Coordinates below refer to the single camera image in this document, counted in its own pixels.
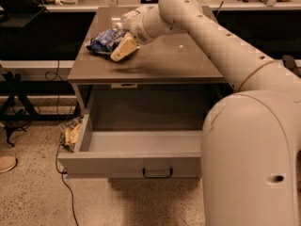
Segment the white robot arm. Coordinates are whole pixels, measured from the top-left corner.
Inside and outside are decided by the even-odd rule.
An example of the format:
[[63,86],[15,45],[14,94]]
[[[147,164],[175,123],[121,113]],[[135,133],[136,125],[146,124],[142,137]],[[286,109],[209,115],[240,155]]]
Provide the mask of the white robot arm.
[[195,0],[158,0],[118,24],[140,44],[186,32],[233,89],[202,128],[206,226],[299,226],[301,81],[206,17]]

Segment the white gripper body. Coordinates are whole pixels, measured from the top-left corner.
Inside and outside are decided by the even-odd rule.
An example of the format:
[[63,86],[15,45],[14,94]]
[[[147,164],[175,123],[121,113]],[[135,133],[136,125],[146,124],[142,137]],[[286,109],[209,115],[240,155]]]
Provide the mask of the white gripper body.
[[154,41],[154,37],[148,33],[143,24],[142,16],[137,16],[130,21],[129,31],[139,44],[145,45]]

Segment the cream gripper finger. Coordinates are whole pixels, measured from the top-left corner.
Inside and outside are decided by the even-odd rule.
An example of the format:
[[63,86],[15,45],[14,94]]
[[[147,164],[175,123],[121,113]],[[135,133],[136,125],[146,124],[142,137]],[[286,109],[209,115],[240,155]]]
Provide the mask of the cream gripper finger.
[[130,33],[127,33],[125,37],[120,41],[118,47],[113,51],[110,57],[113,61],[121,61],[137,49],[137,41]]

